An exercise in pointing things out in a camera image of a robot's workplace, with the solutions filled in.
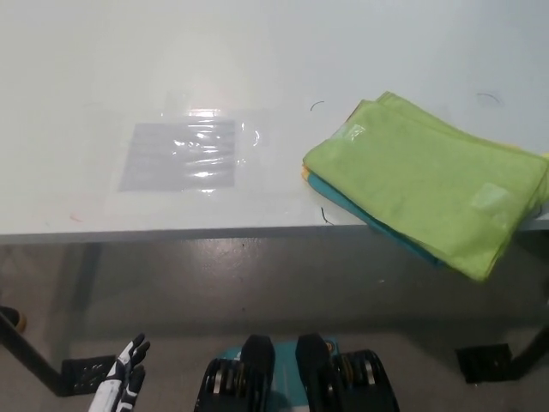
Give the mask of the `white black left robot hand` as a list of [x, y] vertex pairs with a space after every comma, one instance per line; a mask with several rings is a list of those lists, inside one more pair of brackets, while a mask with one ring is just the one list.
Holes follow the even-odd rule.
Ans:
[[130, 412], [136, 406], [146, 371], [142, 365], [150, 348], [143, 333], [118, 355], [100, 383], [88, 412]]

